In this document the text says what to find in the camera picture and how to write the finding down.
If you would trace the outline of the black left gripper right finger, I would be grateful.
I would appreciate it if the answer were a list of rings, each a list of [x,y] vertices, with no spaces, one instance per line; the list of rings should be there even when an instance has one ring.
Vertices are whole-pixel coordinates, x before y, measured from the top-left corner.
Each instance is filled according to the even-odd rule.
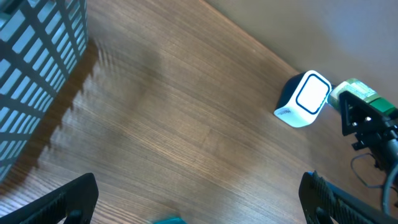
[[[315,171],[303,174],[298,195],[307,223],[397,223],[397,219],[327,182]]]

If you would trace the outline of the white barcode scanner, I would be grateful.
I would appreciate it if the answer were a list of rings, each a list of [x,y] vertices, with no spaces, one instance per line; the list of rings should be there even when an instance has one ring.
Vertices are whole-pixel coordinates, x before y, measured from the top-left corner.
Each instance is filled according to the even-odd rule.
[[[331,83],[315,70],[290,78],[284,85],[274,115],[293,128],[312,124],[330,92]]]

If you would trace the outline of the green lid jar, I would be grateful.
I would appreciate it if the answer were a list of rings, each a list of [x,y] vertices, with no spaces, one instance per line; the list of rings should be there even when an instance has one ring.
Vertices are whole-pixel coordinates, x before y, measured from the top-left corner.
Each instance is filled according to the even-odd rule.
[[[385,114],[391,114],[396,108],[391,102],[383,98],[362,81],[356,78],[350,78],[334,86],[332,92],[328,96],[327,103],[338,112],[340,112],[339,95],[344,91],[352,93]]]

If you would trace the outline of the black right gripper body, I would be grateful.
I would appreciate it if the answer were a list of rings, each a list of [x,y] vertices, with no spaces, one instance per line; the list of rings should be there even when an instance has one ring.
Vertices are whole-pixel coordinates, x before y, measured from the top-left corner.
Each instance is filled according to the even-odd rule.
[[[397,162],[397,119],[383,121],[369,116],[354,116],[351,123],[356,130],[357,142],[352,144],[354,150],[369,148],[376,160],[375,167],[390,172]]]

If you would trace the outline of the teal Listerine mouthwash bottle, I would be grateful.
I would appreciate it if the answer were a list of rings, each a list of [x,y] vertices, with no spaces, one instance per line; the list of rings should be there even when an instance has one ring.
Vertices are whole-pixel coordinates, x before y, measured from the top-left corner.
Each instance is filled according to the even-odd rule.
[[[172,217],[154,222],[153,224],[187,224],[180,217]]]

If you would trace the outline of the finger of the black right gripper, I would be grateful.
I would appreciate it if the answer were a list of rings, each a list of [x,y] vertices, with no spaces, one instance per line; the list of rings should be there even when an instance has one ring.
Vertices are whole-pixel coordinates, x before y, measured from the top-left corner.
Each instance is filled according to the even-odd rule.
[[[342,133],[368,134],[387,129],[389,118],[353,93],[339,95]]]

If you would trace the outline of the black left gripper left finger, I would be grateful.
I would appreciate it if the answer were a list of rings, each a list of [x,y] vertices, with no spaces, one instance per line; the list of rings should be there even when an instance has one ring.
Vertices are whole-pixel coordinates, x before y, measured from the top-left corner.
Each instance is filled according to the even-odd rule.
[[[90,223],[98,196],[94,174],[86,173],[1,217],[1,224]]]

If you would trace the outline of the grey plastic shopping basket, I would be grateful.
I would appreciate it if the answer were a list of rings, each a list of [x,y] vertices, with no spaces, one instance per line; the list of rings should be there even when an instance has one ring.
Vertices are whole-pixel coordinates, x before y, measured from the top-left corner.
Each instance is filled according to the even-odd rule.
[[[1,1],[1,178],[88,44],[85,0]]]

